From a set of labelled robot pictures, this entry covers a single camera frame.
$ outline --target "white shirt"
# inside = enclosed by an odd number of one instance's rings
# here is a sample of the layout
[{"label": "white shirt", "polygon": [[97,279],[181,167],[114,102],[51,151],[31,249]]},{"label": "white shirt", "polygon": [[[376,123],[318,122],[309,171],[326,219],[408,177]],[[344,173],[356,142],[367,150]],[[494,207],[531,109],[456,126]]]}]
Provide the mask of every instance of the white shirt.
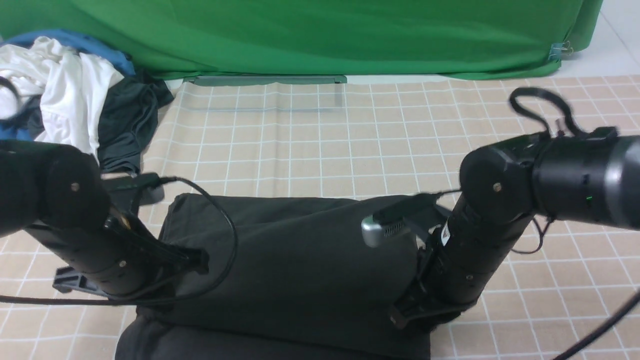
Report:
[{"label": "white shirt", "polygon": [[[107,91],[124,78],[110,62],[39,37],[31,49],[0,47],[0,76],[13,83],[23,102],[42,95],[45,130],[36,141],[73,145],[97,158],[98,123]],[[0,89],[0,119],[16,112],[13,94]]]}]

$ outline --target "floor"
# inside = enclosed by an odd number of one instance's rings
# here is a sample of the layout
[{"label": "floor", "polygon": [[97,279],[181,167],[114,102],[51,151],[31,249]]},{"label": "floor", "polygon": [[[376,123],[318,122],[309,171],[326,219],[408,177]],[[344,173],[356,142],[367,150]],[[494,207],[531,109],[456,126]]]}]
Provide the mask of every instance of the floor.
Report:
[{"label": "floor", "polygon": [[[172,83],[177,99],[145,154],[145,171],[193,178],[211,193],[368,197],[458,185],[473,148],[535,130],[506,106],[520,85],[550,88],[586,129],[615,124],[640,134],[640,3],[605,2],[592,46],[551,78],[455,81],[425,76],[349,76],[347,85],[201,88]],[[547,104],[534,109],[555,119]],[[181,185],[144,208],[158,233]],[[452,206],[454,197],[444,199]],[[518,249],[530,249],[530,229]],[[63,263],[22,233],[0,240],[0,289],[62,296]],[[636,235],[556,223],[543,250],[510,255],[481,301],[433,335],[435,359],[550,359],[609,316],[640,284]],[[0,359],[112,359],[130,307],[0,304]],[[640,359],[640,311],[577,359]]]}]

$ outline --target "green backdrop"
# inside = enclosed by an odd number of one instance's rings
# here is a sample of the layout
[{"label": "green backdrop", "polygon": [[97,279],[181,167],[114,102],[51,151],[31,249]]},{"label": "green backdrop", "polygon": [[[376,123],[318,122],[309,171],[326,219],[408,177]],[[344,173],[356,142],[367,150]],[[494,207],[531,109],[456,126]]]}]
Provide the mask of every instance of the green backdrop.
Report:
[{"label": "green backdrop", "polygon": [[602,0],[3,0],[0,34],[67,28],[166,78],[543,76],[588,46]]}]

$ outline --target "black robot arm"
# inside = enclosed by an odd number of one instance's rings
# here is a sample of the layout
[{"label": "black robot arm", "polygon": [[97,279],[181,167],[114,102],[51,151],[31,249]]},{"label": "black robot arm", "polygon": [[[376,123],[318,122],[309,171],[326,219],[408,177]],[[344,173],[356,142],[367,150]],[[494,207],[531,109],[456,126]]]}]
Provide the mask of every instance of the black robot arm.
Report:
[{"label": "black robot arm", "polygon": [[102,180],[75,147],[0,141],[0,236],[24,229],[69,264],[54,288],[111,300],[171,293],[187,272],[207,271],[207,254],[157,241],[137,217],[162,200],[156,174]]},{"label": "black robot arm", "polygon": [[[556,105],[572,136],[559,131],[552,138],[546,121],[518,103],[520,96]],[[425,243],[417,275],[390,310],[391,321],[400,329],[415,320],[432,331],[474,306],[535,215],[549,222],[640,229],[640,137],[620,136],[615,127],[587,133],[574,123],[562,98],[546,90],[519,88],[509,100],[516,112],[541,122],[545,130],[465,156],[461,188],[455,191],[461,195],[452,211],[436,205],[444,193],[422,193],[362,222],[369,246],[383,246],[405,233]],[[542,237],[546,228],[536,226]],[[637,298],[604,324],[602,332],[633,308]]]}]

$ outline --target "wire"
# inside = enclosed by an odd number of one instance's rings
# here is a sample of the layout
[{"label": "wire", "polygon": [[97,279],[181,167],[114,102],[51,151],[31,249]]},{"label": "wire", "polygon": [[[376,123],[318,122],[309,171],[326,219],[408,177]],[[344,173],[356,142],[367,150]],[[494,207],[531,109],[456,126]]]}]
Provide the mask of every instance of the wire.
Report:
[{"label": "wire", "polygon": [[589,333],[582,340],[578,341],[574,346],[567,349],[562,354],[553,358],[553,360],[567,360],[571,356],[574,356],[582,349],[586,348],[594,341],[596,341],[599,337],[605,334],[605,332],[611,330],[622,318],[624,318],[627,314],[631,312],[640,302],[640,290],[636,292],[631,299],[627,300],[624,305],[622,305],[615,314],[613,314],[607,321],[602,323],[602,325],[598,326],[597,329]]},{"label": "wire", "polygon": [[435,195],[443,196],[443,195],[447,195],[447,194],[450,194],[450,193],[459,193],[461,191],[462,191],[462,189],[446,190],[446,191],[443,191],[443,192],[437,192],[437,193],[435,193]]},{"label": "wire", "polygon": [[536,248],[536,250],[533,251],[521,251],[521,250],[516,250],[516,249],[511,249],[511,251],[515,252],[516,254],[521,254],[521,255],[532,255],[537,253],[538,251],[540,251],[540,249],[542,249],[542,245],[544,244],[545,241],[545,235],[547,234],[547,231],[549,230],[549,227],[551,226],[551,224],[553,224],[555,220],[553,218],[548,218],[547,219],[547,224],[545,225],[545,228],[542,229],[540,227],[540,223],[538,222],[538,219],[533,218],[533,224],[536,226],[536,230],[538,230],[538,236],[540,237],[540,242],[538,242],[538,247]]},{"label": "wire", "polygon": [[0,295],[0,302],[8,302],[13,304],[31,304],[31,305],[61,305],[61,306],[69,306],[69,305],[93,305],[93,306],[126,306],[126,305],[135,305],[135,306],[155,306],[155,305],[166,305],[166,304],[174,304],[176,302],[191,300],[197,297],[200,297],[210,291],[215,290],[229,275],[231,269],[234,266],[236,261],[237,249],[238,249],[238,233],[236,229],[236,225],[229,217],[229,214],[218,204],[218,201],[213,198],[213,196],[209,195],[203,188],[199,187],[194,182],[184,179],[182,177],[162,177],[160,178],[161,184],[168,184],[174,182],[185,183],[196,191],[202,194],[221,214],[225,217],[225,220],[231,227],[231,231],[233,232],[233,248],[231,250],[231,254],[227,260],[227,264],[222,272],[218,275],[216,280],[214,280],[207,287],[195,291],[193,293],[188,293],[184,295],[177,295],[174,297],[168,298],[160,298],[160,299],[143,299],[143,300],[88,300],[88,299],[38,299],[31,297],[13,297],[13,296],[4,296]]}]

